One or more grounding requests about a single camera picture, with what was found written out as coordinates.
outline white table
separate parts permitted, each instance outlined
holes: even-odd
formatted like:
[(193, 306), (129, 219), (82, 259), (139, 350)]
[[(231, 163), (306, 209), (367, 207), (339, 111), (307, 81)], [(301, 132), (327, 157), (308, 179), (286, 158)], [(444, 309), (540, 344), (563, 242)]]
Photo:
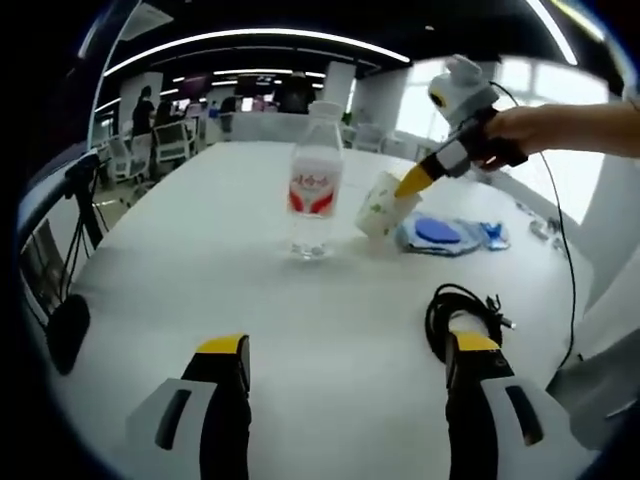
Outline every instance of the white table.
[[(71, 422), (120, 461), (126, 416), (203, 341), (251, 336), (253, 480), (446, 479), (444, 366), (424, 336), (435, 288), (500, 294), (517, 322), (504, 352), (545, 386), (565, 351), (567, 261), (531, 235), (530, 217), (486, 185), (441, 180), (420, 209), (502, 220), (513, 246), (446, 259), (373, 252), (352, 225), (382, 169), (411, 162), (345, 151), (335, 256), (287, 254), (291, 145), (217, 144), (138, 202), (106, 236), (74, 290), (92, 320), (77, 365), (54, 381)], [(593, 273), (574, 252), (577, 319)]]

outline human hand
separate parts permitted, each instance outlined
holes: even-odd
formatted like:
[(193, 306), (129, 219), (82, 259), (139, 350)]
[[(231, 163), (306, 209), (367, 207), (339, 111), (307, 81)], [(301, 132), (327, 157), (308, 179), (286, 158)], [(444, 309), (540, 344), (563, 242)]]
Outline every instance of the human hand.
[[(498, 113), (485, 127), (488, 138), (505, 138), (516, 142), (525, 155), (533, 155), (550, 148), (554, 131), (558, 128), (552, 112), (542, 107), (515, 107)], [(476, 162), (484, 170), (497, 170), (506, 162), (500, 158)]]

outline blue object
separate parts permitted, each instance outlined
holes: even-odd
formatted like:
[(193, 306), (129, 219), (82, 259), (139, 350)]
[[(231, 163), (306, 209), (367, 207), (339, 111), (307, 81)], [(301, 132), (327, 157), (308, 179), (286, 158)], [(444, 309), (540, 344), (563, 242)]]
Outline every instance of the blue object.
[(459, 218), (437, 219), (412, 212), (395, 233), (396, 243), (406, 252), (457, 257), (484, 247), (509, 248), (502, 223), (469, 222)]
[(445, 222), (425, 217), (416, 220), (415, 229), (418, 236), (433, 243), (460, 243), (460, 234)]

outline ceiling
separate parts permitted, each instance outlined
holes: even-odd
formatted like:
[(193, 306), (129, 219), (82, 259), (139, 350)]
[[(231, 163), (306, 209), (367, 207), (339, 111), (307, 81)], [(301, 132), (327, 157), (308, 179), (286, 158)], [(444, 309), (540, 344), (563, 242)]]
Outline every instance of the ceiling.
[[(565, 63), (564, 57), (524, 0), (440, 0), (403, 2), (393, 9), (353, 5), (336, 0), (318, 3), (259, 6), (210, 0), (148, 0), (173, 21), (132, 40), (121, 41), (110, 66), (164, 43), (197, 34), (252, 27), (312, 30), (371, 43), (411, 60), (462, 53), (476, 60), (519, 55)], [(613, 91), (620, 78), (606, 48), (550, 2), (544, 2), (569, 41), (580, 68), (609, 81)], [(350, 45), (283, 35), (251, 35), (191, 42), (155, 53), (114, 72), (105, 79), (101, 98), (118, 94), (123, 80), (144, 71), (161, 71), (171, 79), (213, 70), (284, 68), (324, 72), (332, 60), (357, 64), (357, 77), (407, 65), (379, 53)]]

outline paper cup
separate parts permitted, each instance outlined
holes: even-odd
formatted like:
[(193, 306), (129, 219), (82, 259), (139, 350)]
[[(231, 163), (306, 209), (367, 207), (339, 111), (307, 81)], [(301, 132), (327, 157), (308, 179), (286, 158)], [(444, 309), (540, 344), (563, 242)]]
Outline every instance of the paper cup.
[(356, 216), (356, 227), (370, 239), (380, 240), (390, 235), (422, 200), (418, 194), (396, 198), (399, 184), (398, 178), (381, 172), (365, 197)]

